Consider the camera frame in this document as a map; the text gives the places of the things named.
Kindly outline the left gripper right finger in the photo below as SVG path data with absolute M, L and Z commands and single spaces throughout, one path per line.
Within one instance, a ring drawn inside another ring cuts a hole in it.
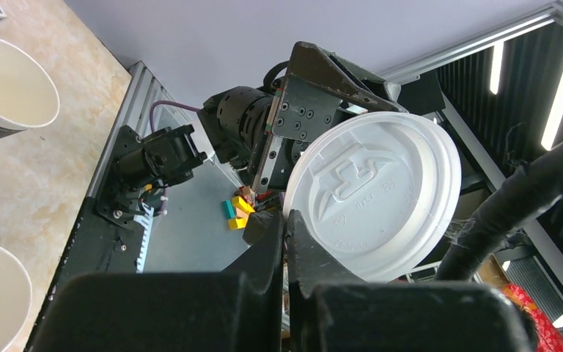
M 533 351 L 531 321 L 494 287 L 376 283 L 351 273 L 287 217 L 294 351 Z

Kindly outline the white plastic cup lid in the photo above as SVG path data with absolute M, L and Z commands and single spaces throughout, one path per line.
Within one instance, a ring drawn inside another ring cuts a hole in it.
M 445 235 L 459 200 L 451 136 L 415 114 L 379 111 L 347 120 L 311 143 L 294 166 L 284 215 L 369 282 L 409 273 Z

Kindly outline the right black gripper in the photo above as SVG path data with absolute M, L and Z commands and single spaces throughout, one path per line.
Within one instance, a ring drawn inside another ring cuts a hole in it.
M 279 74 L 285 68 L 282 79 Z M 247 186 L 253 185 L 261 161 L 272 93 L 280 85 L 279 104 L 271 109 L 275 114 L 271 133 L 284 139 L 314 141 L 345 119 L 344 102 L 367 111 L 407 111 L 395 97 L 398 83 L 314 43 L 299 41 L 288 64 L 271 68 L 261 87 L 228 89 L 210 97 L 197 112 L 218 160 L 236 170 Z

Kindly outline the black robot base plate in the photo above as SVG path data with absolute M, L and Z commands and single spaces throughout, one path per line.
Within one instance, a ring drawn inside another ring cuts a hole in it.
M 128 193 L 114 168 L 117 158 L 141 147 L 141 138 L 124 125 L 117 129 L 112 141 L 114 144 L 104 154 L 108 163 L 100 173 L 98 189 L 84 197 L 25 351 L 34 350 L 34 340 L 50 305 L 72 278 L 92 272 L 142 272 L 141 245 L 151 224 L 142 225 L 136 220 L 151 222 L 152 218 L 139 209 L 137 196 Z

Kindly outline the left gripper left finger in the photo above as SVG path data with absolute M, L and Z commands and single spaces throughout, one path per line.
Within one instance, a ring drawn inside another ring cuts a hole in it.
M 218 272 L 86 274 L 56 294 L 32 351 L 279 351 L 284 216 Z

